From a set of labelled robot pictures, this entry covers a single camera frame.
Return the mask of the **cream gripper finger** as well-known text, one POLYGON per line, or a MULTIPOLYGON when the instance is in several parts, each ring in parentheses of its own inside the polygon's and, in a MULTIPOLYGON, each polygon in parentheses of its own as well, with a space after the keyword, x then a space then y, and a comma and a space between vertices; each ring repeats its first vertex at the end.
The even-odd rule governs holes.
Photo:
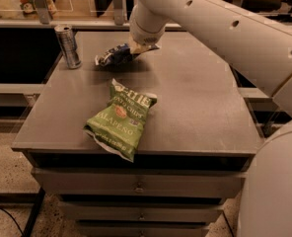
POLYGON ((141 54, 151 50, 157 50, 159 47, 157 45, 137 45, 130 49, 131 54, 141 54))

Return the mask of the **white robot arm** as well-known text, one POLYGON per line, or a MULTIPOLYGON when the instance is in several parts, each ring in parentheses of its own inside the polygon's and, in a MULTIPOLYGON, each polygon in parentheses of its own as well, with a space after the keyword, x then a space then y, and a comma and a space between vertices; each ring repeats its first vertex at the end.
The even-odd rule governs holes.
MULTIPOLYGON (((132 38, 157 42, 174 21, 292 118, 292 29, 222 0, 137 0, 132 38)), ((292 119, 257 152, 244 184, 237 237, 292 237, 292 119)))

